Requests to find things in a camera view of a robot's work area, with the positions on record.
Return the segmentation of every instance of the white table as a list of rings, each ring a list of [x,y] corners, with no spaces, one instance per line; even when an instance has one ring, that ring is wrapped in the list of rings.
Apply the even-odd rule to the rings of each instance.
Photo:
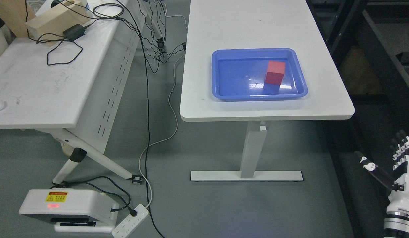
[[[191,0],[180,114],[187,122],[249,121],[240,171],[192,171],[192,181],[302,181],[300,171],[255,171],[266,121],[348,119],[354,106],[304,0]],[[221,101],[212,53],[293,49],[309,92],[287,101]]]
[[[50,6],[47,0],[37,13]],[[93,9],[106,0],[88,0]],[[121,0],[142,28],[145,19],[137,1]],[[115,15],[113,7],[100,12]],[[127,11],[123,17],[130,19]],[[137,34],[117,20],[98,20],[76,42],[84,48],[70,64],[46,65],[51,47],[28,38],[16,39],[0,57],[0,128],[34,128],[73,148],[125,179],[132,173],[103,155],[126,79],[137,49]],[[78,52],[64,43],[50,55],[51,63],[68,62]],[[61,183],[78,163],[68,160],[54,178]]]

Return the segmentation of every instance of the power strip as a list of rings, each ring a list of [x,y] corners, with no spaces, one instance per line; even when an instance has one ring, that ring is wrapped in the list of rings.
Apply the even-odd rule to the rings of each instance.
[[[133,217],[131,214],[128,216],[112,231],[112,235],[115,238],[126,238],[139,226],[145,218],[149,216],[149,211],[142,205],[139,204],[135,210],[137,215]]]

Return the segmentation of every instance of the red cube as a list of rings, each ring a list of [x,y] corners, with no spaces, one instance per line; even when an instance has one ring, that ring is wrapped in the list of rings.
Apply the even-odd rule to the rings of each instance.
[[[269,61],[265,83],[281,85],[285,74],[285,62]]]

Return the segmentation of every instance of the blue plastic tray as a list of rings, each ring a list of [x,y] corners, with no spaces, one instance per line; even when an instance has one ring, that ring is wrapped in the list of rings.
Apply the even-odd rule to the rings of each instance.
[[[270,60],[285,62],[281,85],[265,83]],[[306,95],[307,86],[290,48],[217,50],[212,54],[212,93],[225,101],[288,100]]]

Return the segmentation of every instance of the warning label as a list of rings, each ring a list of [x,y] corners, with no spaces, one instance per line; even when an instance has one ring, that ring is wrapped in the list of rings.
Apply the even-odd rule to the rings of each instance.
[[[67,194],[67,192],[49,192],[45,202],[65,202]]]

